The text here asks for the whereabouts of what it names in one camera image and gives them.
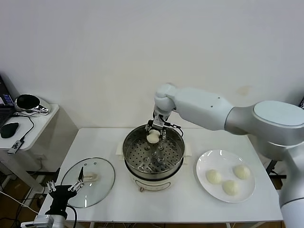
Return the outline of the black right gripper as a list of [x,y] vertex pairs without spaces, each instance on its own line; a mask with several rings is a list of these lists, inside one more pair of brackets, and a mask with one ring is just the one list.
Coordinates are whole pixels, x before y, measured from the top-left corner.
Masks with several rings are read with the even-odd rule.
[[148,123],[145,126],[146,135],[148,136],[150,134],[150,130],[154,130],[153,122],[156,124],[164,124],[163,127],[160,129],[161,133],[161,140],[166,140],[166,128],[167,124],[165,123],[171,115],[171,111],[164,111],[160,108],[154,108],[153,111],[153,120],[149,120]]

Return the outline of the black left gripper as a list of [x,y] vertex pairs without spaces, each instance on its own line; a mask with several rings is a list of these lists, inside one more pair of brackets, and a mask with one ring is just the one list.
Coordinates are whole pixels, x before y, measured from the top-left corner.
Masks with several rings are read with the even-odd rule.
[[57,185],[56,181],[60,173],[60,168],[58,168],[53,175],[53,179],[46,183],[48,192],[53,198],[51,206],[48,210],[49,215],[60,215],[67,217],[66,208],[68,201],[75,197],[77,191],[79,191],[84,185],[84,167],[81,168],[78,181],[74,185]]

